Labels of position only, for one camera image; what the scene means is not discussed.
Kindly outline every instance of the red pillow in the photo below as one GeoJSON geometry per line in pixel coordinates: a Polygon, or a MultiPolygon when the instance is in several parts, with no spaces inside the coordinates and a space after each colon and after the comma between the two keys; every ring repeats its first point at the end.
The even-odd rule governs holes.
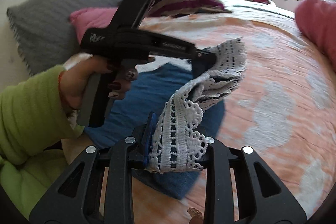
{"type": "Polygon", "coordinates": [[[295,20],[299,30],[327,55],[336,71],[336,2],[302,0],[295,20]]]}

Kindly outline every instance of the hand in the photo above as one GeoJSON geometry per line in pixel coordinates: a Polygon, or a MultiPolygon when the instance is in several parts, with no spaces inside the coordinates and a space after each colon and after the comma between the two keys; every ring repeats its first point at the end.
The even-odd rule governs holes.
{"type": "MultiPolygon", "coordinates": [[[[68,106],[73,109],[80,108],[83,92],[91,74],[111,73],[118,70],[110,61],[101,56],[86,56],[85,60],[82,57],[79,58],[82,59],[79,63],[64,72],[59,85],[61,95],[68,106]]],[[[131,82],[124,79],[115,80],[109,84],[109,88],[116,100],[122,100],[125,98],[125,93],[130,90],[131,82]]]]}

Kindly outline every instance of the gray pillow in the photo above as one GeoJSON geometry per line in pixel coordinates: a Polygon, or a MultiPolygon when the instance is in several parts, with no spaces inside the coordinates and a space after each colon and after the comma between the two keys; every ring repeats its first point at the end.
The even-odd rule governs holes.
{"type": "Polygon", "coordinates": [[[79,52],[70,13],[86,7],[115,7],[121,0],[27,0],[7,16],[30,74],[64,63],[79,52]]]}

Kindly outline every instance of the green sleeve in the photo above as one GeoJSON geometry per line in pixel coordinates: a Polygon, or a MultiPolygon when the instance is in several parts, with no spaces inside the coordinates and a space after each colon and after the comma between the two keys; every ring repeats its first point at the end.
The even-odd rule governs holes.
{"type": "Polygon", "coordinates": [[[0,94],[0,156],[14,165],[60,139],[76,138],[61,106],[58,75],[53,67],[0,94]]]}

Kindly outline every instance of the silver rivet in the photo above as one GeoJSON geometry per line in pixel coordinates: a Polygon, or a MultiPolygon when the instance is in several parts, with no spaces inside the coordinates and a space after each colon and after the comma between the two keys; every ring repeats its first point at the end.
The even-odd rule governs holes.
{"type": "Polygon", "coordinates": [[[243,151],[244,151],[246,154],[252,154],[252,153],[253,153],[253,148],[250,147],[250,146],[244,146],[244,147],[243,147],[243,151]]]}
{"type": "Polygon", "coordinates": [[[138,71],[134,68],[131,68],[125,73],[125,79],[127,81],[135,81],[138,78],[138,75],[138,71]]]}
{"type": "Polygon", "coordinates": [[[215,142],[215,139],[212,138],[212,137],[206,137],[205,139],[206,139],[207,143],[214,143],[215,142]]]}
{"type": "Polygon", "coordinates": [[[86,153],[94,153],[96,151],[96,148],[94,146],[89,146],[86,148],[86,153]]]}
{"type": "Polygon", "coordinates": [[[134,143],[135,142],[135,138],[134,137],[127,137],[125,139],[125,143],[134,143]]]}

